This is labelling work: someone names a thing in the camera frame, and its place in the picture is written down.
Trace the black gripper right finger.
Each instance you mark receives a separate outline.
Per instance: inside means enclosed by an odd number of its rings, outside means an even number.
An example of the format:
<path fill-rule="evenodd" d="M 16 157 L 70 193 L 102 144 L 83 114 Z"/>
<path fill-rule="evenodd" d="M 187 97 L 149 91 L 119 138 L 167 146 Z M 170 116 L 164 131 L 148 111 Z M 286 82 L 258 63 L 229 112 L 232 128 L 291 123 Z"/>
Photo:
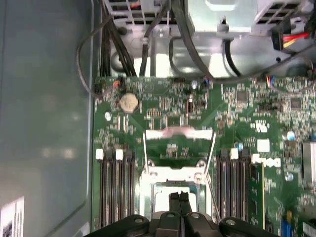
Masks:
<path fill-rule="evenodd" d="M 269 237 L 270 232 L 234 217 L 222 219 L 219 224 L 198 212 L 192 212 L 188 193 L 181 193 L 181 210 L 187 237 Z"/>

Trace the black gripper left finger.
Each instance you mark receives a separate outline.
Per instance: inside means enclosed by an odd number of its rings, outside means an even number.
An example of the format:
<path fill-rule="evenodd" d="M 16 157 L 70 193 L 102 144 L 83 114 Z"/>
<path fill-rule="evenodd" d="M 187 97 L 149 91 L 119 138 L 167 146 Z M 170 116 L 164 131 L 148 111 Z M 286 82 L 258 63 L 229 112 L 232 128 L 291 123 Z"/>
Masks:
<path fill-rule="evenodd" d="M 182 217 L 178 193 L 169 195 L 169 211 L 158 214 L 158 217 L 148 220 L 146 217 L 134 214 L 97 231 L 87 234 L 88 237 L 179 237 L 181 235 Z"/>

